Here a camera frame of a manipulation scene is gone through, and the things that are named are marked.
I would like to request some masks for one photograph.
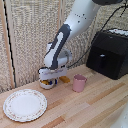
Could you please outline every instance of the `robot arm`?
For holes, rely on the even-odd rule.
[[[101,5],[120,3],[123,0],[75,0],[72,10],[58,31],[54,41],[47,45],[44,64],[55,70],[71,61],[69,50],[63,50],[64,44],[84,32],[92,23]]]

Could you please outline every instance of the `wood grain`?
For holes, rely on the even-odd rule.
[[[73,76],[87,78],[81,93],[72,90]],[[128,102],[128,75],[111,80],[88,69],[85,65],[67,73],[69,83],[58,81],[50,90],[42,89],[39,81],[0,95],[0,128],[110,128]],[[10,120],[2,110],[5,99],[15,91],[33,89],[43,93],[48,101],[46,112],[32,122]]]

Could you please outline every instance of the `small cup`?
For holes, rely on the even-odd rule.
[[[75,92],[82,92],[84,90],[86,81],[87,79],[84,76],[80,74],[75,75],[73,81],[73,90]]]

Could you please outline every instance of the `wicker backdrop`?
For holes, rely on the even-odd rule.
[[[95,31],[99,31],[105,24],[107,19],[110,17],[110,15],[114,12],[114,10],[116,10],[120,6],[124,6],[124,4],[101,7],[96,19]],[[126,9],[123,15],[121,16],[123,11],[124,8],[117,11],[115,15],[110,19],[104,30],[111,28],[128,30],[128,9]]]
[[[0,0],[0,93],[14,88],[4,3]]]
[[[38,69],[44,66],[47,43],[53,41],[58,28],[70,13],[74,0],[6,0],[12,53],[17,86],[39,79]],[[87,31],[65,44],[76,62],[86,51],[96,31],[100,30],[119,5],[102,7]],[[127,11],[120,10],[105,29],[127,29]],[[85,56],[78,65],[85,63]]]
[[[57,32],[59,0],[6,0],[17,86],[39,79]]]
[[[75,0],[65,0],[64,18],[63,18],[64,21],[67,19],[74,1]],[[73,60],[68,64],[69,66],[74,64],[85,53],[87,46],[90,44],[90,37],[92,34],[94,23],[95,22],[93,21],[93,23],[88,28],[88,30],[86,30],[82,34],[78,35],[74,39],[70,40],[65,45],[65,47],[68,48],[72,52],[72,55],[73,55]],[[83,59],[81,59],[77,64],[75,64],[71,68],[74,68],[81,64],[85,64],[86,57],[87,57],[87,55],[84,56]]]

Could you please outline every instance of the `black box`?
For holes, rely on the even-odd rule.
[[[105,31],[96,38],[97,34],[86,66],[111,79],[121,78],[128,73],[128,37]]]

